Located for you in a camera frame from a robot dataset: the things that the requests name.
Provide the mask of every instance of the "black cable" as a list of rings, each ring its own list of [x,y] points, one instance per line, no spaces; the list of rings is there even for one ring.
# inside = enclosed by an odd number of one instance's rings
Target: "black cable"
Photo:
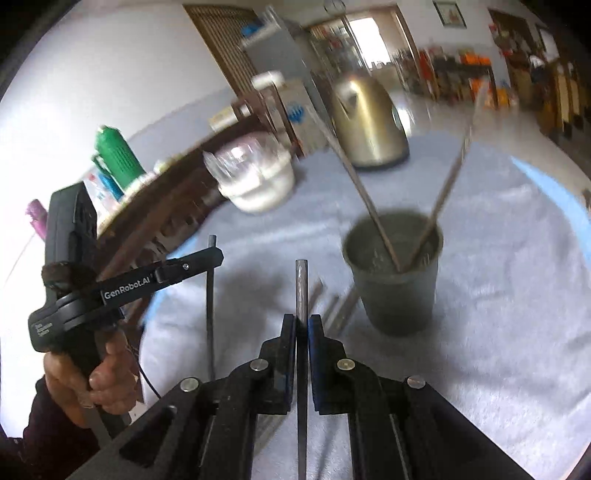
[[[156,391],[156,389],[152,385],[152,382],[148,379],[148,376],[145,374],[144,369],[139,364],[139,352],[131,345],[128,345],[128,349],[131,352],[131,354],[134,356],[135,362],[138,364],[139,374],[142,377],[144,377],[144,380],[146,380],[146,383],[148,384],[150,389],[154,392],[154,395],[156,395],[158,397],[158,399],[160,400],[162,398],[162,396],[160,396],[160,394]]]

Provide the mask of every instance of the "purple bottle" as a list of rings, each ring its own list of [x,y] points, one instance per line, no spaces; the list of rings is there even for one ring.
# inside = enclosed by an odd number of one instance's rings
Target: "purple bottle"
[[[43,208],[41,202],[37,199],[27,205],[25,213],[31,217],[31,226],[37,232],[37,235],[45,241],[47,236],[47,210]]]

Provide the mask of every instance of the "fingernail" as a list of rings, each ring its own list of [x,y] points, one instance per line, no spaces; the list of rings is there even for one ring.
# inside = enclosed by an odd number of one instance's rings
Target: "fingernail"
[[[92,372],[88,378],[88,383],[93,390],[98,390],[97,387],[100,384],[100,374],[97,372]]]

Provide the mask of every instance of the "blue logo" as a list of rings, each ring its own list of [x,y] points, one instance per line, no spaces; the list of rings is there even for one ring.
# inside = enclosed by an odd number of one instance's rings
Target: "blue logo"
[[[300,124],[302,122],[302,119],[304,118],[304,113],[305,113],[304,107],[295,103],[295,104],[288,106],[286,111],[287,111],[287,119],[290,122],[292,122],[294,124]]]

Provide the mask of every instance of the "gray bucket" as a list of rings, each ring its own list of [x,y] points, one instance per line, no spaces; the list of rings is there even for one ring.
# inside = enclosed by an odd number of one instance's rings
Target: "gray bucket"
[[[427,216],[413,210],[393,210],[379,218],[398,258],[406,264]],[[409,335],[430,323],[442,248],[443,234],[437,225],[413,266],[400,274],[369,216],[350,230],[343,242],[343,256],[353,271],[369,321],[378,330],[387,335]]]

